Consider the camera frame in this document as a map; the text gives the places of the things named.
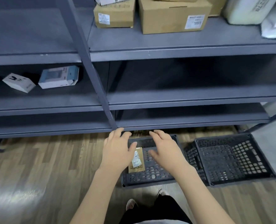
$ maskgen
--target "metal shelf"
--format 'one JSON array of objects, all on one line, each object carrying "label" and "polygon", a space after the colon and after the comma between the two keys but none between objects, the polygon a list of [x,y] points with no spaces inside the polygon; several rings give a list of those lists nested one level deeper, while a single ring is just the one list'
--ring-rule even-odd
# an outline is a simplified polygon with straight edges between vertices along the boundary
[{"label": "metal shelf", "polygon": [[259,26],[229,25],[221,17],[209,18],[202,31],[152,35],[142,34],[138,15],[134,28],[93,23],[88,46],[93,62],[276,53],[276,40],[261,37]]},{"label": "metal shelf", "polygon": [[267,123],[269,117],[258,103],[131,109],[116,111],[118,127],[127,131],[220,125]]},{"label": "metal shelf", "polygon": [[103,112],[0,117],[0,138],[111,131]]},{"label": "metal shelf", "polygon": [[[92,8],[78,8],[85,37],[93,22]],[[0,65],[81,62],[60,11],[0,10]]]},{"label": "metal shelf", "polygon": [[[0,76],[9,72],[41,73],[45,68],[62,65],[0,66]],[[0,116],[29,115],[64,112],[102,111],[103,108],[92,87],[86,71],[80,68],[80,80],[74,86],[42,89],[37,85],[29,93],[15,90],[5,83],[0,84]]]},{"label": "metal shelf", "polygon": [[276,55],[113,61],[107,98],[111,110],[276,101]]}]

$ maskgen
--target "gray metal shelving unit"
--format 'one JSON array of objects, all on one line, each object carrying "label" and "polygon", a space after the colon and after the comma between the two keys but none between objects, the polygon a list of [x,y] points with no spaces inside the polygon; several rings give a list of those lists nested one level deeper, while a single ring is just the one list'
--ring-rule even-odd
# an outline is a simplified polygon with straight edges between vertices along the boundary
[{"label": "gray metal shelving unit", "polygon": [[77,64],[83,79],[29,94],[1,85],[0,138],[269,121],[259,102],[276,101],[276,40],[258,26],[210,18],[143,35],[138,15],[134,28],[97,29],[94,0],[45,5],[0,9],[0,76]]}]

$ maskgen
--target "white shoe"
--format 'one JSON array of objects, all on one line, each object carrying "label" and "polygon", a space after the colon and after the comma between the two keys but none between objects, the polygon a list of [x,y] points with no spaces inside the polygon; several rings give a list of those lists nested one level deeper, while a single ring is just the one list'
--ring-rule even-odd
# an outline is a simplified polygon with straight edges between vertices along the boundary
[{"label": "white shoe", "polygon": [[127,202],[127,205],[125,207],[125,210],[129,210],[129,209],[133,209],[133,207],[135,206],[136,201],[134,199],[129,199],[129,201]]},{"label": "white shoe", "polygon": [[166,192],[164,189],[160,189],[158,192],[157,197],[161,195],[161,196],[170,196],[168,192]]}]

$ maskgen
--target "black plastic crate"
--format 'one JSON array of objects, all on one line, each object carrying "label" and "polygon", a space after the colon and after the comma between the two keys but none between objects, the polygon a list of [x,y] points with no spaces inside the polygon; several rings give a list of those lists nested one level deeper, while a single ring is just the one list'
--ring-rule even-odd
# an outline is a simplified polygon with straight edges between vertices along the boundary
[{"label": "black plastic crate", "polygon": [[[177,136],[175,134],[171,134],[170,136],[179,145]],[[142,147],[145,171],[129,173],[128,168],[126,168],[121,178],[123,188],[140,188],[175,182],[174,177],[160,167],[152,156],[148,154],[148,150],[157,150],[156,144],[151,137],[129,139],[128,146],[133,142],[137,142],[137,147]]]},{"label": "black plastic crate", "polygon": [[183,149],[183,151],[184,151],[184,156],[185,156],[186,160],[188,161],[188,163],[190,165],[192,165],[193,167],[195,167],[195,169],[197,170],[197,173],[198,173],[199,177],[201,178],[201,180],[203,181],[203,183],[206,186],[209,186],[195,142],[189,143]]},{"label": "black plastic crate", "polygon": [[197,138],[195,143],[211,187],[276,179],[251,134]]}]

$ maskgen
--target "person's left hand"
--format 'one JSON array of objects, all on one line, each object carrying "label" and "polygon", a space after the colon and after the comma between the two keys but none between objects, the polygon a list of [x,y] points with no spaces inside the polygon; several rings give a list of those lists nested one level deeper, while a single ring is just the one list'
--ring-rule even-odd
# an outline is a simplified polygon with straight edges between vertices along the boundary
[{"label": "person's left hand", "polygon": [[133,142],[128,149],[128,139],[132,133],[125,132],[121,136],[122,131],[124,128],[118,128],[104,140],[103,157],[99,169],[113,171],[120,175],[134,158],[137,142]]}]

